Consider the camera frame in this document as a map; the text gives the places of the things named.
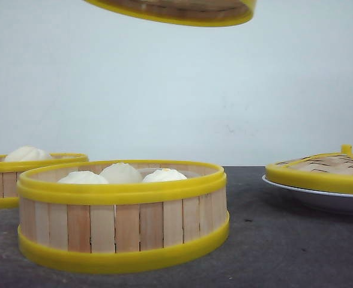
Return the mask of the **woven yellow-rimmed steamer lid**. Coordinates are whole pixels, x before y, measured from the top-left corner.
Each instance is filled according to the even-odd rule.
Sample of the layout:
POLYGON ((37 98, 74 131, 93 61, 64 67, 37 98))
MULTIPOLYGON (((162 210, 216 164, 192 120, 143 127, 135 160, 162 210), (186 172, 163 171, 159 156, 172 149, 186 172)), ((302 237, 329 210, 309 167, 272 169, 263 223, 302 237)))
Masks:
POLYGON ((306 190, 353 195, 353 147, 265 166, 265 179, 306 190))

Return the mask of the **bamboo steamer basket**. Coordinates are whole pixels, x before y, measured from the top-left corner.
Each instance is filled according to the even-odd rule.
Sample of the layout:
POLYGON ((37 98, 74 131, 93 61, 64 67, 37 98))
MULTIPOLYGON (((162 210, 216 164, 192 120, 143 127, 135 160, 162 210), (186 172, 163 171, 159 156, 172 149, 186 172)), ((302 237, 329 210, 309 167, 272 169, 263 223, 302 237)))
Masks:
POLYGON ((88 161, 87 155, 78 153, 51 153, 51 158, 47 160, 8 162, 5 158, 5 155, 0 155, 0 209, 19 205, 16 185, 21 173, 40 167, 88 161))
POLYGON ((141 174, 171 168, 179 181, 62 184, 70 172, 101 172, 109 161, 60 164, 23 172, 18 240, 30 261, 95 274, 140 272, 202 257, 228 238, 226 174, 194 161, 130 160, 141 174))

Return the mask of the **front right white bun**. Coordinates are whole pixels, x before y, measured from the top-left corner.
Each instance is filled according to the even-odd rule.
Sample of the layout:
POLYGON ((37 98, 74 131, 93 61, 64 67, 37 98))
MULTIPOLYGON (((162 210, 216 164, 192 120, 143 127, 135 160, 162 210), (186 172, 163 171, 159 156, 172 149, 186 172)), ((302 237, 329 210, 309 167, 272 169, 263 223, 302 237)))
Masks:
POLYGON ((162 168, 146 175, 142 182, 168 182, 185 179, 187 179, 187 177, 176 169, 162 168))

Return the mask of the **front middle white bun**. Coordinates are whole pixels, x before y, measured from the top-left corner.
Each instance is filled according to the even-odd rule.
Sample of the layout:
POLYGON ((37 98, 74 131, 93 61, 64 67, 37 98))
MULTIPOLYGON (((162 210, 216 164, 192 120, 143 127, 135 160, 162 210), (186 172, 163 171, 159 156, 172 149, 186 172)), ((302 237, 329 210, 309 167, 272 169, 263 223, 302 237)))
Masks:
POLYGON ((110 184, 129 184, 142 182, 140 172, 127 163, 115 163, 104 168, 100 176, 104 177, 110 184))

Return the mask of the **front left white bun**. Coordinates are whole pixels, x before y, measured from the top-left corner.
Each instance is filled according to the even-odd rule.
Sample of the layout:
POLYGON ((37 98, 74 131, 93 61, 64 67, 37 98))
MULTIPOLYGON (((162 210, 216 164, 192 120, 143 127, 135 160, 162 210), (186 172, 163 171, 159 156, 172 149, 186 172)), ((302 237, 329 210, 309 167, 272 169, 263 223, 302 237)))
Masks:
POLYGON ((67 176, 58 180, 63 184, 108 184, 109 182, 101 175, 92 171, 70 172, 67 176))

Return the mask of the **white bun in left basket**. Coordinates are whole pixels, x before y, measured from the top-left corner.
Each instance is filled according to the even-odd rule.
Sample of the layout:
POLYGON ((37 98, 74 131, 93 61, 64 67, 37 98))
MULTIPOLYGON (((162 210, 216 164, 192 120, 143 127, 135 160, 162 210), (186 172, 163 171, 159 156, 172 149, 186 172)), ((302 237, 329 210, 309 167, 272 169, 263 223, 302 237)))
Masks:
POLYGON ((5 158, 5 162, 20 161, 43 161, 52 159, 52 156, 45 150, 34 146, 22 146, 9 153, 5 158))

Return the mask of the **white plate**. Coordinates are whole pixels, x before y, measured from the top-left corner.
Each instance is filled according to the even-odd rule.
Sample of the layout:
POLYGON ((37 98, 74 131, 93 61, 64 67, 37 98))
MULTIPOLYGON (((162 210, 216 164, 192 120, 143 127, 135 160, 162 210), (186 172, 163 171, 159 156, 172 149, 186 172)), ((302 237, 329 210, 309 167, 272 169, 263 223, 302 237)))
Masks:
POLYGON ((266 175, 262 180, 267 184, 281 189, 288 196, 313 209, 333 212, 338 214, 353 215, 353 194, 341 194, 304 188, 291 187, 271 182, 266 175))

